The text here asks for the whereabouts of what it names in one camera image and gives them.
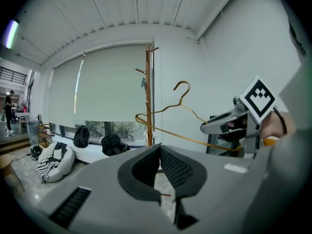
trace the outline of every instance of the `fluorescent light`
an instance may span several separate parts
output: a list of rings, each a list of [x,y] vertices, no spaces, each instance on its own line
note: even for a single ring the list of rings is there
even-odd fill
[[[14,35],[16,33],[16,30],[18,28],[18,23],[15,22],[14,20],[11,20],[10,22],[10,29],[9,29],[9,34],[6,38],[6,41],[5,41],[5,47],[7,47],[8,49],[10,49],[12,47],[12,42],[13,42],[13,38],[14,38]]]

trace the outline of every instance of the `human hand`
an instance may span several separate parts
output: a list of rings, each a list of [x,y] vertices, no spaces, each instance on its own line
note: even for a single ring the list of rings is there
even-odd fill
[[[296,131],[296,128],[289,113],[280,112],[280,114],[285,121],[287,134],[293,134]],[[247,126],[247,117],[243,118],[242,123],[244,126]],[[234,122],[228,122],[228,126],[234,127]],[[261,138],[268,138],[270,136],[281,138],[284,134],[283,125],[280,118],[275,112],[270,112],[262,121],[260,128]]]

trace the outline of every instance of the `person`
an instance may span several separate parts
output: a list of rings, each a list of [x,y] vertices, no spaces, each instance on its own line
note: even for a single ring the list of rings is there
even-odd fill
[[[11,90],[9,95],[5,98],[5,114],[6,114],[6,125],[7,129],[5,130],[8,134],[13,134],[14,131],[11,129],[11,109],[14,105],[11,102],[11,97],[13,96],[14,91]]]
[[[1,121],[4,121],[4,115],[5,115],[5,99],[3,101],[3,106],[2,106]]]

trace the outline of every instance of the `clothes hanger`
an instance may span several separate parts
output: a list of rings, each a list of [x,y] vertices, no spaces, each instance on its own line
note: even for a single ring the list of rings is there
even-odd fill
[[[154,128],[154,129],[157,129],[157,130],[162,131],[162,132],[164,132],[164,133],[167,133],[167,134],[170,134],[170,135],[174,135],[174,136],[177,136],[177,137],[179,137],[179,138],[183,138],[183,139],[186,139],[186,140],[189,140],[189,141],[193,141],[193,142],[196,142],[196,143],[199,143],[199,144],[203,144],[203,145],[206,145],[206,146],[211,146],[211,147],[214,147],[214,148],[219,148],[219,149],[223,149],[223,150],[227,150],[227,151],[231,151],[231,152],[240,151],[240,150],[242,149],[241,145],[239,145],[239,146],[238,146],[237,148],[235,148],[235,149],[231,149],[231,148],[225,148],[225,147],[222,147],[222,146],[216,146],[216,145],[212,145],[212,144],[209,144],[209,143],[201,142],[201,141],[199,141],[199,140],[195,140],[195,139],[192,139],[192,138],[187,138],[187,137],[184,137],[184,136],[181,136],[181,135],[177,135],[177,134],[175,134],[175,133],[171,133],[171,132],[168,132],[168,131],[166,131],[166,130],[163,130],[163,129],[160,129],[160,128],[151,126],[151,125],[147,124],[147,121],[145,121],[144,119],[142,119],[142,118],[139,117],[139,115],[148,116],[148,115],[153,115],[153,114],[161,113],[161,112],[164,112],[164,111],[166,111],[168,108],[171,108],[171,107],[182,107],[182,108],[184,108],[184,109],[187,109],[187,110],[191,111],[191,112],[197,117],[197,119],[199,119],[199,120],[205,122],[206,124],[208,124],[205,120],[199,118],[198,115],[197,115],[192,109],[187,108],[187,107],[184,107],[184,106],[182,105],[183,97],[186,96],[186,94],[187,94],[187,93],[189,92],[189,90],[190,90],[190,84],[189,84],[187,81],[184,81],[184,80],[179,81],[179,82],[177,83],[177,85],[175,86],[174,90],[176,90],[176,89],[178,88],[178,86],[179,86],[180,84],[182,84],[182,83],[188,84],[189,88],[188,88],[187,91],[181,96],[180,101],[179,101],[179,103],[178,103],[177,105],[170,105],[170,106],[165,107],[163,110],[156,111],[156,112],[151,112],[151,113],[149,113],[149,114],[137,114],[137,115],[136,115],[136,122],[141,123],[141,124],[143,124],[143,125],[145,125],[145,126],[152,127],[152,128]]]

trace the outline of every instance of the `wooden stool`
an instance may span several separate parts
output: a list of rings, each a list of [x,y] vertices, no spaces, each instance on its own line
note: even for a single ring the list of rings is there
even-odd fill
[[[21,188],[24,190],[23,185],[21,184],[19,178],[16,176],[14,170],[11,167],[11,162],[12,162],[12,157],[9,154],[4,154],[0,156],[0,169],[2,172],[2,176],[6,177],[10,174],[13,175],[13,177],[15,178],[15,180],[17,180],[17,182],[19,183],[19,185],[21,186]]]

